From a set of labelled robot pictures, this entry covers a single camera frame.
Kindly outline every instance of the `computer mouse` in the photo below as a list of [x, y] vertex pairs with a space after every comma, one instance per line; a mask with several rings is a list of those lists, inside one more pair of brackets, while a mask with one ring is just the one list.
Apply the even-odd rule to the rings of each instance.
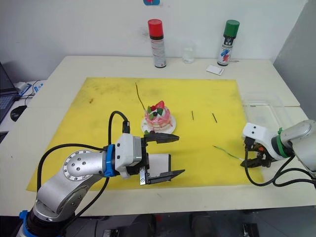
[[18, 118], [21, 116], [21, 114], [23, 113], [23, 111], [26, 109], [26, 107], [27, 107], [26, 105], [21, 105], [13, 109], [10, 113], [11, 119], [16, 122]]

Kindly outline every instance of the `red cap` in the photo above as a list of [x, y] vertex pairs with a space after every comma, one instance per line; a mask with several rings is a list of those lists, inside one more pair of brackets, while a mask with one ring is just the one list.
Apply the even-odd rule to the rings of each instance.
[[153, 37], [163, 36], [162, 21], [151, 19], [148, 21], [149, 35]]

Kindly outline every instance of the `laptop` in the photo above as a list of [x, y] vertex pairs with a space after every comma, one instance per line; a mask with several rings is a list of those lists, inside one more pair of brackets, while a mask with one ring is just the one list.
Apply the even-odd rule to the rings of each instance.
[[10, 110], [18, 92], [0, 63], [0, 123]]

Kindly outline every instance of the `white plate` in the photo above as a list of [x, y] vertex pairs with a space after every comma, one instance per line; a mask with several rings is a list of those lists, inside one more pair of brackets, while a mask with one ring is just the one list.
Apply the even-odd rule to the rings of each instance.
[[[167, 133], [167, 134], [173, 133], [173, 131], [176, 129], [176, 120], [174, 119], [174, 116], [172, 116], [172, 115], [171, 115], [171, 124], [172, 124], [172, 126], [170, 126], [169, 128], [167, 128], [166, 130], [160, 130], [159, 132], [160, 132], [160, 133]], [[142, 120], [141, 129], [142, 129], [143, 132], [145, 132], [146, 130], [147, 130], [148, 132], [150, 132], [150, 129], [149, 129], [148, 126], [147, 126], [146, 119], [143, 119], [143, 120]]]

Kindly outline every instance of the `yellow mat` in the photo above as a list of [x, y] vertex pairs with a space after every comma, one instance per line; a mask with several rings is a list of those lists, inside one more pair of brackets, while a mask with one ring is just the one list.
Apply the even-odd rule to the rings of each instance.
[[[169, 144], [151, 142], [147, 152], [170, 153], [172, 170], [186, 171], [171, 182], [145, 186], [139, 185], [138, 175], [129, 180], [117, 176], [110, 179], [107, 189], [248, 183], [244, 169], [240, 166], [241, 161], [213, 147], [218, 146], [237, 157], [244, 157], [241, 132], [246, 119], [234, 80], [87, 78], [47, 149], [63, 143], [84, 143], [96, 147], [107, 145], [108, 120], [114, 110], [127, 116], [131, 134], [142, 136], [141, 121], [144, 112], [137, 98], [135, 82], [145, 107], [160, 100], [165, 102], [176, 119], [173, 134], [180, 136], [179, 141]], [[122, 119], [115, 116], [112, 142], [121, 135], [121, 128]], [[42, 183], [56, 174], [66, 157], [76, 150], [80, 148], [54, 151], [43, 166]], [[263, 180], [258, 168], [251, 169], [250, 175], [258, 182]], [[92, 189], [100, 189], [103, 182], [102, 179]], [[36, 190], [36, 171], [27, 190]]]

